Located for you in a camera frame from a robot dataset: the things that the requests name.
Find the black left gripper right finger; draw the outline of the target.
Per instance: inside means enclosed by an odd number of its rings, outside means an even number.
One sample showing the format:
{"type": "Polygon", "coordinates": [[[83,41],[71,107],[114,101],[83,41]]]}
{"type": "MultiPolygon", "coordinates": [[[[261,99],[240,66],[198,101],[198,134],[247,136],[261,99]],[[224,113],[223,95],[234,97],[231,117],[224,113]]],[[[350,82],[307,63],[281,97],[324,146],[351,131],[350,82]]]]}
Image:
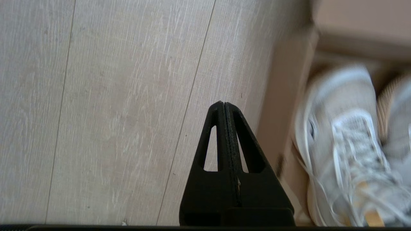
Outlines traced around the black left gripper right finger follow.
{"type": "Polygon", "coordinates": [[[234,227],[294,227],[294,208],[241,110],[225,103],[235,176],[235,205],[224,213],[234,227]]]}

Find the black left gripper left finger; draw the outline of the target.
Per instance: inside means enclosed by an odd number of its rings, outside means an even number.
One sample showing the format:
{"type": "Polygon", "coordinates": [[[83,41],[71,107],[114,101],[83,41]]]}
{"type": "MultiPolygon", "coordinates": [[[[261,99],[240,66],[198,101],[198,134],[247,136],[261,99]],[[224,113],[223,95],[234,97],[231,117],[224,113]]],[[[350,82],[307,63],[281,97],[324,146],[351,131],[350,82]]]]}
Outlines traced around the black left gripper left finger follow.
{"type": "Polygon", "coordinates": [[[220,226],[223,214],[237,204],[225,104],[212,104],[204,122],[179,206],[181,226],[220,226]],[[211,130],[217,134],[217,171],[204,169],[211,130]]]}

